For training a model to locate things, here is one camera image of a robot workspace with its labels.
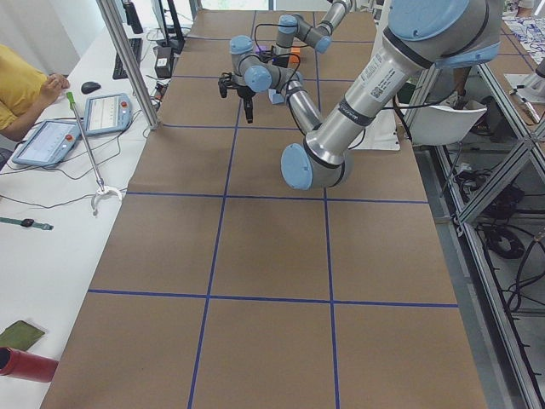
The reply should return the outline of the aluminium frame post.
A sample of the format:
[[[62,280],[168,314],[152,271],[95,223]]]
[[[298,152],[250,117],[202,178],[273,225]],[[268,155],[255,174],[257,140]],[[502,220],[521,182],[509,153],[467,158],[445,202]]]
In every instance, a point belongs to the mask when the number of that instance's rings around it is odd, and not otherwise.
[[[124,69],[127,72],[128,79],[135,97],[140,104],[141,110],[144,113],[148,126],[151,130],[155,130],[159,124],[158,115],[152,105],[151,97],[148,94],[148,89],[144,78],[142,77],[140,66],[129,45],[129,40],[125,29],[123,28],[123,23],[117,7],[111,0],[96,0],[96,3],[102,19],[105,22],[106,29],[110,34],[114,48],[119,54]]]

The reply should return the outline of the white plastic chair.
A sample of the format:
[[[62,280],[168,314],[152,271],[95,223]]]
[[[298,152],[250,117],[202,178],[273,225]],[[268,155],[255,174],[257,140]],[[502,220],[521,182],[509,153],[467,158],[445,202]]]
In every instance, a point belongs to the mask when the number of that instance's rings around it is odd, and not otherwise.
[[[457,143],[486,112],[487,107],[476,101],[470,101],[463,109],[444,105],[420,108],[410,126],[412,141],[428,146]]]

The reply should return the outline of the black computer mouse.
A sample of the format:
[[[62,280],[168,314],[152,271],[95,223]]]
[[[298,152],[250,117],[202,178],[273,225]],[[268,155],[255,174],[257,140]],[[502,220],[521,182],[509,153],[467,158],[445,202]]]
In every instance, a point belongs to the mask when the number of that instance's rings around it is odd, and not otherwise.
[[[82,85],[81,85],[81,92],[84,94],[84,95],[89,95],[97,90],[99,90],[101,88],[101,85],[97,82],[94,82],[94,81],[87,81],[87,82],[84,82]]]

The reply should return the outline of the purple foam block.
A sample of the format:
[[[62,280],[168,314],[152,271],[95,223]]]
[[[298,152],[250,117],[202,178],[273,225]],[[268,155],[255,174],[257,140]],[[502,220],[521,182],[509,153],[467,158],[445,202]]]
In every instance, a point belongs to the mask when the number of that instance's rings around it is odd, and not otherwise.
[[[255,46],[255,52],[259,55],[265,54],[268,50],[267,46]]]

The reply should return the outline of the brown paper table cover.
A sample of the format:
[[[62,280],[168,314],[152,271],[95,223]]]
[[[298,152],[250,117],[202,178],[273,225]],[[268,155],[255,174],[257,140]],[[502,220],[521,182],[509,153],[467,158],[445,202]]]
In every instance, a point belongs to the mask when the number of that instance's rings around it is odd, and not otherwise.
[[[277,20],[198,13],[44,407],[485,407],[410,142],[296,191],[289,111],[220,98]]]

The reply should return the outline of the blue teach pendant near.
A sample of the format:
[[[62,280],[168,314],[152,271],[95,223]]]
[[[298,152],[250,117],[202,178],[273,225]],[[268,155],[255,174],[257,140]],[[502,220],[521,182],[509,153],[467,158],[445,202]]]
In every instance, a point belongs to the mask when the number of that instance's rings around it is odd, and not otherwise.
[[[49,166],[58,164],[81,135],[73,121],[46,120],[12,156],[15,164]]]

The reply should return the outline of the blue teach pendant far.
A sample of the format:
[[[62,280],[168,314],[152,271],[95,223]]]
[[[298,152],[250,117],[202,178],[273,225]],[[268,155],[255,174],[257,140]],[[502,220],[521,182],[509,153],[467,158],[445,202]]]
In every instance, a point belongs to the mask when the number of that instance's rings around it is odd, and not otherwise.
[[[103,135],[126,130],[132,119],[132,105],[125,93],[90,97],[84,111],[86,135]]]

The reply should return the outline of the person in yellow shirt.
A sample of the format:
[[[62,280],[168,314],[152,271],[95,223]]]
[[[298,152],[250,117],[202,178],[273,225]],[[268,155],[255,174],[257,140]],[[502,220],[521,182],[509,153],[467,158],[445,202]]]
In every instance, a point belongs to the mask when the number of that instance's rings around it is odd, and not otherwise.
[[[71,87],[59,73],[45,74],[1,45],[1,135],[21,141],[43,111]]]

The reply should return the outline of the blue teach pendant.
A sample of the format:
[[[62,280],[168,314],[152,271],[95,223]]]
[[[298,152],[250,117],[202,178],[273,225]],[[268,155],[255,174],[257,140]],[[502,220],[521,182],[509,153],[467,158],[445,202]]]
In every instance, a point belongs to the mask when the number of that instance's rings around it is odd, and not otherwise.
[[[126,130],[132,119],[132,105],[125,93],[90,97],[84,111],[86,135],[103,135]]]
[[[73,121],[46,120],[12,156],[15,164],[49,166],[58,164],[81,135]]]

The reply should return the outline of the red cylinder bottle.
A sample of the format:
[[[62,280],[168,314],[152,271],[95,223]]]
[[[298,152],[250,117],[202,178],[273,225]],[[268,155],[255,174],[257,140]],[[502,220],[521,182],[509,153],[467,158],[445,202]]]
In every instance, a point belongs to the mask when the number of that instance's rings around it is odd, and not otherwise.
[[[40,383],[51,382],[59,362],[26,351],[1,347],[1,375]]]

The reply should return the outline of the orange foam block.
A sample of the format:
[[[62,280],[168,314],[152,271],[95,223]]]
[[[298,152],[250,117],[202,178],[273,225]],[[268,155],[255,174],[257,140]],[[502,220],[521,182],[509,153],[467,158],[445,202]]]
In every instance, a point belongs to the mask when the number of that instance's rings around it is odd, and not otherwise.
[[[289,63],[290,64],[296,64],[301,59],[301,48],[300,47],[292,47],[290,50],[289,55]]]

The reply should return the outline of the black power adapter box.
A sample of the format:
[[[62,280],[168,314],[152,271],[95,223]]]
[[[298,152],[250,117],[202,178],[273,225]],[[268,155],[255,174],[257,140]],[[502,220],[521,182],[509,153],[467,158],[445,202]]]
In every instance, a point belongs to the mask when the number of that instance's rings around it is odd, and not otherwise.
[[[157,78],[171,78],[174,66],[174,52],[171,47],[155,48],[156,61],[154,65]]]

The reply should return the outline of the reacher grabber stick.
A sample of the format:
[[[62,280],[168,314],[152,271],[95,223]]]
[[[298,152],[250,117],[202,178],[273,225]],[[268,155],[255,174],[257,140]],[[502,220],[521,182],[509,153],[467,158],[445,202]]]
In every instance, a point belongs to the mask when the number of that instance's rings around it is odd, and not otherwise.
[[[81,138],[83,140],[83,144],[85,145],[86,152],[87,152],[87,154],[89,156],[89,160],[90,160],[90,163],[92,165],[93,172],[95,174],[95,180],[96,180],[96,183],[98,185],[98,189],[97,189],[95,195],[92,197],[91,202],[90,202],[91,209],[92,209],[92,214],[93,214],[93,216],[97,216],[98,212],[99,212],[98,211],[98,204],[99,204],[99,201],[103,197],[105,197],[105,196],[107,196],[109,194],[113,194],[114,196],[118,197],[119,201],[122,201],[123,200],[123,195],[122,195],[121,191],[118,188],[111,187],[111,186],[108,186],[108,185],[105,184],[104,179],[102,178],[100,170],[98,168],[98,164],[95,161],[95,156],[94,156],[93,151],[91,149],[91,146],[89,144],[89,138],[85,134],[85,130],[84,130],[84,127],[83,127],[83,122],[82,122],[82,119],[80,118],[79,112],[77,110],[76,102],[74,101],[74,97],[73,97],[73,94],[72,94],[71,91],[66,92],[66,98],[68,100],[69,107],[72,110],[72,112],[74,114],[74,117],[76,119],[77,126],[79,128]]]

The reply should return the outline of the light blue foam block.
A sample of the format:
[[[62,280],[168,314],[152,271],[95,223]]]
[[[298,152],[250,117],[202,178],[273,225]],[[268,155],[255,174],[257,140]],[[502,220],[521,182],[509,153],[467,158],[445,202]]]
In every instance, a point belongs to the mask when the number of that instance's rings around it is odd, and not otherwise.
[[[283,105],[285,103],[285,95],[275,89],[268,90],[269,101],[273,105]]]

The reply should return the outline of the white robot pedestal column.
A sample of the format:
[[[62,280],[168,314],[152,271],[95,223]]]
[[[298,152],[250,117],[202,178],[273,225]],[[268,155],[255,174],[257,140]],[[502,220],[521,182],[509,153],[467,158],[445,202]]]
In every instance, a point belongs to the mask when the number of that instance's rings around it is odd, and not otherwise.
[[[382,47],[382,32],[387,27],[390,1],[354,1],[358,11],[369,11],[376,26],[376,36],[371,56]],[[380,111],[375,120],[365,128],[349,147],[351,150],[398,151],[397,124],[392,110]]]

